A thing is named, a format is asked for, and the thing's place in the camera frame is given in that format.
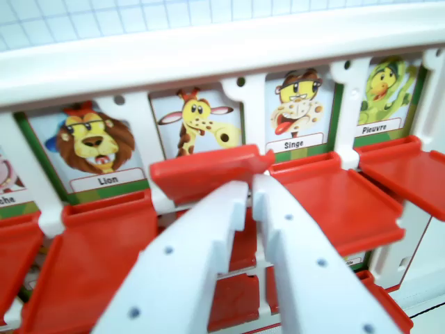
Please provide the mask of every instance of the partial animal card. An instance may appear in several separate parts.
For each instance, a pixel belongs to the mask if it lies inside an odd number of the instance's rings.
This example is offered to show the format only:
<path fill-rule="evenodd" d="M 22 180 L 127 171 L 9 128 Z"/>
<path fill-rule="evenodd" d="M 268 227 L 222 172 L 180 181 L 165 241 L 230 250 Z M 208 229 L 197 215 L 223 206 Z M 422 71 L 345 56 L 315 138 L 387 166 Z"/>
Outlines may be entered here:
<path fill-rule="evenodd" d="M 31 193 L 0 146 L 0 218 L 37 211 Z"/>
<path fill-rule="evenodd" d="M 26 115 L 20 122 L 22 130 L 71 204 L 147 188 L 136 142 L 125 121 L 108 116 L 92 102 Z"/>
<path fill-rule="evenodd" d="M 273 150 L 277 161 L 331 150 L 338 120 L 336 93 L 328 66 L 269 74 L 266 150 Z"/>
<path fill-rule="evenodd" d="M 425 75 L 420 55 L 389 56 L 371 61 L 355 146 L 409 134 Z"/>
<path fill-rule="evenodd" d="M 166 159 L 243 143 L 240 104 L 219 84 L 151 93 Z"/>

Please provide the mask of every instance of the red flap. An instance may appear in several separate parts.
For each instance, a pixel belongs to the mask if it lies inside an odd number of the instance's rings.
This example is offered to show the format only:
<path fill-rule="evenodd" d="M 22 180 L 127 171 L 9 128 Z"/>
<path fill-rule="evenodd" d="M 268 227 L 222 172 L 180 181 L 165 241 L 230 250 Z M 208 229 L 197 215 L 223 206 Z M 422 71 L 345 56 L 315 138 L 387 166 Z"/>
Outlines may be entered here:
<path fill-rule="evenodd" d="M 21 333 L 89 333 L 157 232 L 149 190 L 67 206 L 63 222 Z"/>
<path fill-rule="evenodd" d="M 270 174 L 296 197 L 342 256 L 400 240 L 403 207 L 334 153 L 275 164 Z"/>
<path fill-rule="evenodd" d="M 445 155 L 423 152 L 416 136 L 363 146 L 356 151 L 364 173 L 445 221 Z"/>
<path fill-rule="evenodd" d="M 245 273 L 216 282 L 208 330 L 236 326 L 259 317 L 259 281 Z"/>
<path fill-rule="evenodd" d="M 17 296 L 43 243 L 39 215 L 37 212 L 0 220 L 0 321 Z"/>
<path fill-rule="evenodd" d="M 412 320 L 403 312 L 401 307 L 388 295 L 382 287 L 374 284 L 374 277 L 369 271 L 360 271 L 357 273 L 357 277 L 361 280 L 363 285 L 374 296 L 380 305 L 387 311 L 388 315 L 394 320 L 396 325 L 404 334 L 410 334 L 410 330 L 413 327 Z M 277 289 L 275 287 L 275 274 L 273 267 L 267 268 L 266 276 L 266 299 L 272 310 L 272 313 L 280 311 L 278 306 Z"/>
<path fill-rule="evenodd" d="M 194 202 L 232 180 L 251 184 L 255 174 L 263 173 L 275 155 L 259 154 L 256 145 L 203 152 L 170 159 L 150 166 L 150 175 L 177 205 Z"/>
<path fill-rule="evenodd" d="M 380 305 L 387 311 L 388 315 L 394 320 L 400 330 L 405 334 L 410 334 L 414 323 L 390 295 L 388 295 L 388 291 L 375 285 L 374 277 L 367 270 L 360 271 L 357 273 L 357 276 L 369 292 L 372 293 L 374 298 L 377 299 Z"/>

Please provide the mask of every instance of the giraffe spots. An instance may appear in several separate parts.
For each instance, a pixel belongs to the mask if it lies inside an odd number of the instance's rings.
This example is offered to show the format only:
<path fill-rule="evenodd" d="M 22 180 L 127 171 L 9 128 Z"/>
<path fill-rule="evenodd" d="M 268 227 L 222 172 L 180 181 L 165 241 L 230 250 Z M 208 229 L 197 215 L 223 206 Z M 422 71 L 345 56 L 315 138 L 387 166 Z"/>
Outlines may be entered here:
<path fill-rule="evenodd" d="M 220 138 L 225 143 L 229 141 L 229 135 L 228 134 L 222 134 Z"/>
<path fill-rule="evenodd" d="M 187 130 L 186 130 L 186 127 L 183 124 L 182 127 L 181 127 L 181 131 L 179 133 L 179 136 L 182 137 L 186 133 L 187 133 Z"/>
<path fill-rule="evenodd" d="M 185 151 L 185 149 L 183 148 L 180 148 L 176 157 L 182 157 L 184 155 L 187 155 L 187 151 Z"/>
<path fill-rule="evenodd" d="M 184 143 L 188 143 L 190 141 L 191 137 L 190 134 L 184 134 L 179 139 L 178 148 L 182 148 L 184 146 Z"/>

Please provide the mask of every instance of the octopus cartoon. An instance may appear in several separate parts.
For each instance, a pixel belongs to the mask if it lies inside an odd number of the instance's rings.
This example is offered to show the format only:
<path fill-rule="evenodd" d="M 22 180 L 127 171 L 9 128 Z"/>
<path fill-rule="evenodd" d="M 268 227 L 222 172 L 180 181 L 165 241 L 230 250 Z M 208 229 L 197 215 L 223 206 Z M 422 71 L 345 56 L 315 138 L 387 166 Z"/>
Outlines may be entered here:
<path fill-rule="evenodd" d="M 389 102 L 408 74 L 405 85 L 399 90 L 394 101 Z M 390 118 L 401 106 L 411 102 L 407 90 L 416 79 L 417 69 L 409 66 L 401 57 L 393 56 L 384 59 L 372 71 L 366 83 L 366 101 L 362 102 L 359 125 L 379 122 Z"/>
<path fill-rule="evenodd" d="M 10 193 L 16 190 L 11 189 L 16 186 L 23 187 L 24 185 L 9 161 L 0 154 L 0 193 Z"/>
<path fill-rule="evenodd" d="M 286 74 L 283 84 L 275 89 L 281 102 L 270 117 L 275 134 L 291 132 L 295 138 L 299 131 L 313 127 L 323 117 L 323 105 L 314 101 L 322 83 L 312 68 L 303 74 L 296 71 Z"/>

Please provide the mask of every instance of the lion cartoon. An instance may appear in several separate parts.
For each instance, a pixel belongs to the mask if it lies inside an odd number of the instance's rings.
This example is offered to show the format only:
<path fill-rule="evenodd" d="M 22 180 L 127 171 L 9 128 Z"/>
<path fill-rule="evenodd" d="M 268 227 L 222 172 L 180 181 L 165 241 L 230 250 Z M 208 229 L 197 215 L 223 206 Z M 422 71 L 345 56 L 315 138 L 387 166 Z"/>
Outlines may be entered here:
<path fill-rule="evenodd" d="M 281 105 L 270 117 L 275 134 L 290 132 L 292 138 L 298 132 L 313 127 L 323 116 L 323 105 L 314 101 L 323 80 L 317 71 L 309 68 L 299 74 L 292 71 L 286 74 L 284 82 L 275 89 Z"/>
<path fill-rule="evenodd" d="M 95 111 L 92 102 L 63 111 L 67 119 L 45 145 L 60 152 L 69 167 L 93 174 L 112 173 L 131 158 L 135 141 L 123 122 Z"/>

